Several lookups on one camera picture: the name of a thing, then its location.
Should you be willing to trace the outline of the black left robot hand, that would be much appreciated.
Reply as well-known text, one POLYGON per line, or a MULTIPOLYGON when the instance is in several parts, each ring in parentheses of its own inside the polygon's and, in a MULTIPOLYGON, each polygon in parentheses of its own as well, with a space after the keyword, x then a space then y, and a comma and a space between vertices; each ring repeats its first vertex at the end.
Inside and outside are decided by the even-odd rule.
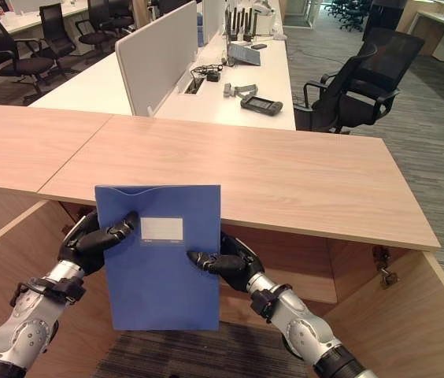
POLYGON ((129 212, 115 225, 100 228, 96 210, 82 217, 66 235, 58 251, 58 261, 80 267, 85 276, 97 272, 104 264, 104 252, 122 243, 136 228, 139 214, 129 212))

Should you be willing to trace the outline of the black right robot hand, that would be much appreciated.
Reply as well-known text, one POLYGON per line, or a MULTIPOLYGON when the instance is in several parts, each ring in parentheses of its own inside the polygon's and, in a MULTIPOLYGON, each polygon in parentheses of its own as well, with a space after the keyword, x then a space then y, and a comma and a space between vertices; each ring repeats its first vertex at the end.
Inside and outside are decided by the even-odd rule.
POLYGON ((264 273, 261 259, 241 240, 220 232, 220 253, 188 250, 187 256, 200 270, 222 277, 236 291, 247 292, 250 279, 264 273))

